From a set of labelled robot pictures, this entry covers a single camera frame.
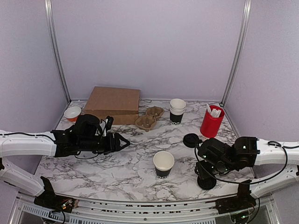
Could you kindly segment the single black paper cup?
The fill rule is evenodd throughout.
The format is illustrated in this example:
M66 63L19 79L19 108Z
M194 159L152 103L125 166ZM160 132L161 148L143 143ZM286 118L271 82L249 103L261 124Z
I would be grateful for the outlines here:
M174 166L174 156L166 151L159 151L153 157L156 176L160 179L165 179L169 176L171 169Z

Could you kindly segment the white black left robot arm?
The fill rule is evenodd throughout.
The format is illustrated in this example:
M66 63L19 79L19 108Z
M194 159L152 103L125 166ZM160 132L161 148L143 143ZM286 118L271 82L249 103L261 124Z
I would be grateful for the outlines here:
M62 158L81 152L95 155L121 151L130 145L119 133L110 131L113 117L100 120L94 115L78 116L65 130L43 133L0 132L0 179L32 195L36 205L55 211L72 212L76 199L57 195L50 180L35 176L42 156Z

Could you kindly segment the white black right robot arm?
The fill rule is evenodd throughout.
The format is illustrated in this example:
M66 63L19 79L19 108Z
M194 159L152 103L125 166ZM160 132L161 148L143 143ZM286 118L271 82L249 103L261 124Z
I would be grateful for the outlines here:
M259 179L242 182L226 181L237 185L234 196L216 200L219 214L244 210L256 205L256 200L299 180L299 143L240 137L233 145L210 138L194 144L198 185L205 190L215 187L223 175L244 168L274 168Z

